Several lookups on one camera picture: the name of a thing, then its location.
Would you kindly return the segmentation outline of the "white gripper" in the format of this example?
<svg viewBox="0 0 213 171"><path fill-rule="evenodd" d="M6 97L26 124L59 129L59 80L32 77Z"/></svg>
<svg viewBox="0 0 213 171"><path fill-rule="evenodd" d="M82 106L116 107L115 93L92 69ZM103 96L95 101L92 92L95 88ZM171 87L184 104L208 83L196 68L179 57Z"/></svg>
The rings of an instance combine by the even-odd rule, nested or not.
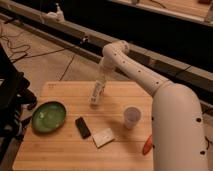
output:
<svg viewBox="0 0 213 171"><path fill-rule="evenodd" d="M99 76L98 80L104 84L106 82L106 76L114 71L114 64L106 58L102 58L99 63Z"/></svg>

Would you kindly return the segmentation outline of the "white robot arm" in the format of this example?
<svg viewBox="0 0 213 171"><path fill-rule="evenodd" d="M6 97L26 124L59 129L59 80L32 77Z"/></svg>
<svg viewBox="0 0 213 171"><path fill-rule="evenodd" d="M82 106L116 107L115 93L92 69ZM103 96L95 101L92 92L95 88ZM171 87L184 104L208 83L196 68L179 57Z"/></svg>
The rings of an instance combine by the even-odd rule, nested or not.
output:
<svg viewBox="0 0 213 171"><path fill-rule="evenodd" d="M141 86L152 101L154 171L209 171L201 104L187 86L135 62L129 45L116 41L103 47L105 71L122 70Z"/></svg>

